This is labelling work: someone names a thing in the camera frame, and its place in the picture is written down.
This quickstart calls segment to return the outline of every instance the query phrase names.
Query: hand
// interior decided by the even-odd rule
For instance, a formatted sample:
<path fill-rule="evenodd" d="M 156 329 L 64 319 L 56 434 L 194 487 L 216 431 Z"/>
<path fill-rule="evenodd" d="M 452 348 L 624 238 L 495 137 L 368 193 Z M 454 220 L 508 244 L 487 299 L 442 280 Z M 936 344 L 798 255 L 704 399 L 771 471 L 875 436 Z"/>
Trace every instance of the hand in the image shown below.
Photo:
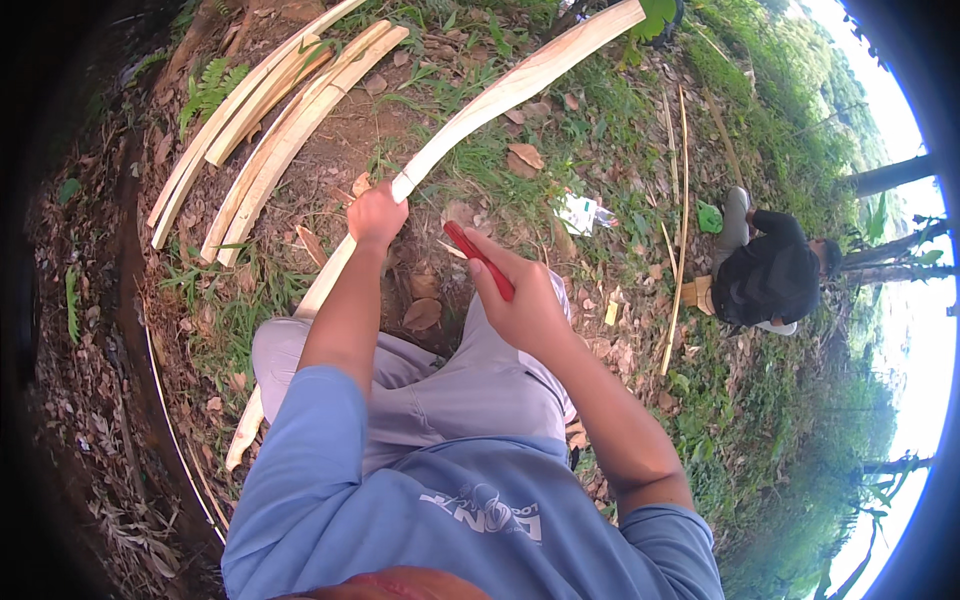
<path fill-rule="evenodd" d="M 465 229 L 464 233 L 516 288 L 513 301 L 507 302 L 483 261 L 469 261 L 487 320 L 507 344 L 544 364 L 569 344 L 581 344 L 557 300 L 546 265 L 500 248 L 475 229 Z"/>
<path fill-rule="evenodd" d="M 407 220 L 407 200 L 397 204 L 390 182 L 381 181 L 347 208 L 347 225 L 357 246 L 370 245 L 386 251 Z"/>

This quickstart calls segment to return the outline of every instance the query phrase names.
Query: sky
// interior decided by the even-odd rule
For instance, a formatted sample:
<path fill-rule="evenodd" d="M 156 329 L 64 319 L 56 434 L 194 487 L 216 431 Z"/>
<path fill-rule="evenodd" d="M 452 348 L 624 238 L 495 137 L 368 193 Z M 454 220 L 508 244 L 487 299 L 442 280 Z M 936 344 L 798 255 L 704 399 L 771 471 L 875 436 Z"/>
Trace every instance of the sky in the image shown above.
<path fill-rule="evenodd" d="M 876 66 L 867 54 L 868 45 L 854 37 L 851 24 L 844 23 L 844 10 L 833 0 L 803 0 L 812 16 L 833 36 L 834 47 L 850 60 L 856 78 L 867 90 L 866 101 L 887 147 L 891 160 L 906 160 L 925 152 L 923 139 L 909 104 L 903 97 L 895 75 Z M 904 220 L 913 215 L 943 214 L 944 202 L 933 178 L 918 180 L 898 188 L 906 201 Z M 923 250 L 944 251 L 944 262 L 953 263 L 952 249 L 946 236 L 924 245 Z M 886 284 L 884 289 L 884 344 L 876 359 L 878 370 L 890 372 L 900 382 L 897 393 L 897 433 L 891 447 L 891 459 L 906 450 L 921 457 L 934 454 L 940 442 L 949 402 L 950 375 L 956 339 L 956 320 L 946 316 L 946 308 L 956 302 L 953 278 L 921 282 Z M 867 570 L 847 598 L 862 598 L 883 568 L 905 531 L 926 481 L 926 471 L 912 473 L 892 502 L 883 524 L 884 540 L 874 545 Z M 834 559 L 830 579 L 836 588 L 850 576 L 863 560 L 870 543 L 871 520 L 861 516 L 851 540 Z"/>

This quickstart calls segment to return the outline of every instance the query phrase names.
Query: printed logo on shirt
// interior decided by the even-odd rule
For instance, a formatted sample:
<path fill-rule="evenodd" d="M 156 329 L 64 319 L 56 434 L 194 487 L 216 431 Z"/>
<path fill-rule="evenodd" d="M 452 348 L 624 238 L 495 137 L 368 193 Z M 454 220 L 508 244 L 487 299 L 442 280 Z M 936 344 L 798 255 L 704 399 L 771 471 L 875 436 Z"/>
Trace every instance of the printed logo on shirt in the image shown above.
<path fill-rule="evenodd" d="M 436 495 L 422 493 L 420 500 L 436 504 L 477 533 L 523 532 L 536 542 L 542 538 L 540 505 L 534 502 L 530 506 L 515 509 L 502 502 L 500 492 L 489 484 L 465 485 L 454 497 L 441 492 Z"/>

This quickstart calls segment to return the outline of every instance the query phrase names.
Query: red handle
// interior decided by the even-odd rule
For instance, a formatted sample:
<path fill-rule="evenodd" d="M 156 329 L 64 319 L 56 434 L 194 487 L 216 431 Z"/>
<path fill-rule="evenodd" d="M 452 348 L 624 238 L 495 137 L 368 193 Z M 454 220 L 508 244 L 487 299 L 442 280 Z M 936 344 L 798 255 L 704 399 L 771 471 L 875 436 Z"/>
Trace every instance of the red handle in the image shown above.
<path fill-rule="evenodd" d="M 447 221 L 444 223 L 444 231 L 446 231 L 446 234 L 450 236 L 453 243 L 457 245 L 460 252 L 463 252 L 467 258 L 479 258 L 483 261 L 483 264 L 487 265 L 487 268 L 490 269 L 490 274 L 493 276 L 493 281 L 496 283 L 496 289 L 500 290 L 500 296 L 507 302 L 512 301 L 514 299 L 514 285 L 500 273 L 496 265 L 491 263 L 490 260 L 473 245 L 473 242 L 464 234 L 464 230 L 460 227 L 460 224 L 456 221 Z"/>

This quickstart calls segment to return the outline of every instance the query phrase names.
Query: green plastic bag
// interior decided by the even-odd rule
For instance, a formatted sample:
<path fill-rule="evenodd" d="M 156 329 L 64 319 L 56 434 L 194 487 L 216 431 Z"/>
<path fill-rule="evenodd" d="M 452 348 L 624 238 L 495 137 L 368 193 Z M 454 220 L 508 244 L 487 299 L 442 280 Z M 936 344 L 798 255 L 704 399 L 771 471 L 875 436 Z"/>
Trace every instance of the green plastic bag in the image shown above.
<path fill-rule="evenodd" d="M 697 223 L 703 233 L 719 233 L 723 229 L 723 215 L 713 204 L 697 201 Z"/>

